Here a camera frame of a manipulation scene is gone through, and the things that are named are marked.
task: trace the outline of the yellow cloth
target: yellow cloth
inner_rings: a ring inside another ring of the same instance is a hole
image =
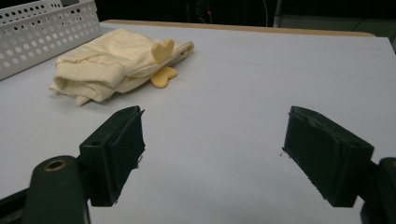
[[[162,76],[162,67],[185,59],[193,48],[190,41],[152,40],[119,29],[60,56],[49,88],[76,97],[78,105],[90,99],[102,102],[114,92],[130,91],[154,75]]]

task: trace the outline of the white tabletop surface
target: white tabletop surface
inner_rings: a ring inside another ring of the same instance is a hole
[[[102,27],[191,40],[195,51],[165,89],[147,83],[84,106],[48,90],[55,59],[0,81],[0,198],[27,188],[43,160],[77,156],[117,110],[140,105],[140,168],[115,206],[90,208],[93,224],[361,223],[361,199],[332,208],[281,148],[298,105],[371,143],[374,162],[396,156],[396,57],[386,38]]]

